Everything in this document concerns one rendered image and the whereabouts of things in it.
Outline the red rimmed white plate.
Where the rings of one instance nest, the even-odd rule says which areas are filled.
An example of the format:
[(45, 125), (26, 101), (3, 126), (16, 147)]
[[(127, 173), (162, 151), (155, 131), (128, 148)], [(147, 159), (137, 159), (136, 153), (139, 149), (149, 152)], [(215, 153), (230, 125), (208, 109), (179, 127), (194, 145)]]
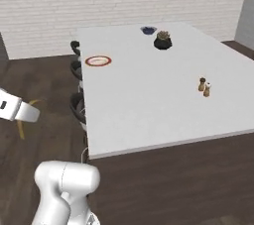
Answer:
[(88, 66), (101, 67), (111, 64), (112, 59), (109, 56), (90, 56), (85, 60)]

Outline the dark blue bowl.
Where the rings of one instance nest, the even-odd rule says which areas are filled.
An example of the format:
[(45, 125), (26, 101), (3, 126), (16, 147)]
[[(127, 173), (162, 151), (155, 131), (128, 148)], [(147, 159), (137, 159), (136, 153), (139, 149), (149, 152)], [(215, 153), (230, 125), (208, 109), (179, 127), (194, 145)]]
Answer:
[(153, 35), (156, 31), (156, 27), (142, 27), (141, 31), (143, 32), (144, 35)]

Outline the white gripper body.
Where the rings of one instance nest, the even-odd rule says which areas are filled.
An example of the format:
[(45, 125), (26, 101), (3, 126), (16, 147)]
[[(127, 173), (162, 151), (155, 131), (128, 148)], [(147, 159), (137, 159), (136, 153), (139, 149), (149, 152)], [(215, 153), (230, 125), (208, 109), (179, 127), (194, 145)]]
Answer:
[(35, 123), (38, 121), (40, 116), (40, 110), (33, 107), (32, 105), (21, 102), (18, 112), (15, 116), (16, 120), (23, 122)]

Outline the succulent in black pot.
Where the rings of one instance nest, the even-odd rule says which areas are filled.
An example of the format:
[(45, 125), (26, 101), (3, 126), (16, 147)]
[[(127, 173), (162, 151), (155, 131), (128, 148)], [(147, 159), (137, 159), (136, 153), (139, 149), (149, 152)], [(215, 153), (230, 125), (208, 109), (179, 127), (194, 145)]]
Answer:
[(154, 47), (158, 50), (167, 50), (172, 46), (170, 34), (167, 31), (160, 31), (154, 40)]

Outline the yellow curved bar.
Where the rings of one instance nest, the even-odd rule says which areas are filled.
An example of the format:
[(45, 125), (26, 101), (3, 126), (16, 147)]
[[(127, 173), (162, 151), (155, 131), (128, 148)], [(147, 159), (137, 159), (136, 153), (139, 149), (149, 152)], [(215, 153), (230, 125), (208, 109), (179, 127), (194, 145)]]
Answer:
[[(28, 104), (32, 105), (33, 107), (35, 107), (35, 104), (42, 102), (42, 99), (34, 99), (31, 100)], [(18, 131), (19, 131), (19, 136), (22, 140), (25, 139), (25, 132), (24, 132), (24, 128), (23, 128), (23, 121), (17, 121), (17, 126), (18, 126)]]

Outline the brown white-topped salt shaker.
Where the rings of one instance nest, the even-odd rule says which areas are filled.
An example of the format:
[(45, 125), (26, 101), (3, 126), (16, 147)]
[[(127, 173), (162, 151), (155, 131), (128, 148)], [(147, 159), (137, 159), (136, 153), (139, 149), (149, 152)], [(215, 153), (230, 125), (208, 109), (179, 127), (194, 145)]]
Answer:
[(211, 84), (208, 82), (205, 84), (205, 88), (204, 88), (204, 91), (203, 91), (203, 96), (204, 97), (208, 97), (209, 94), (210, 94), (210, 87), (211, 87)]

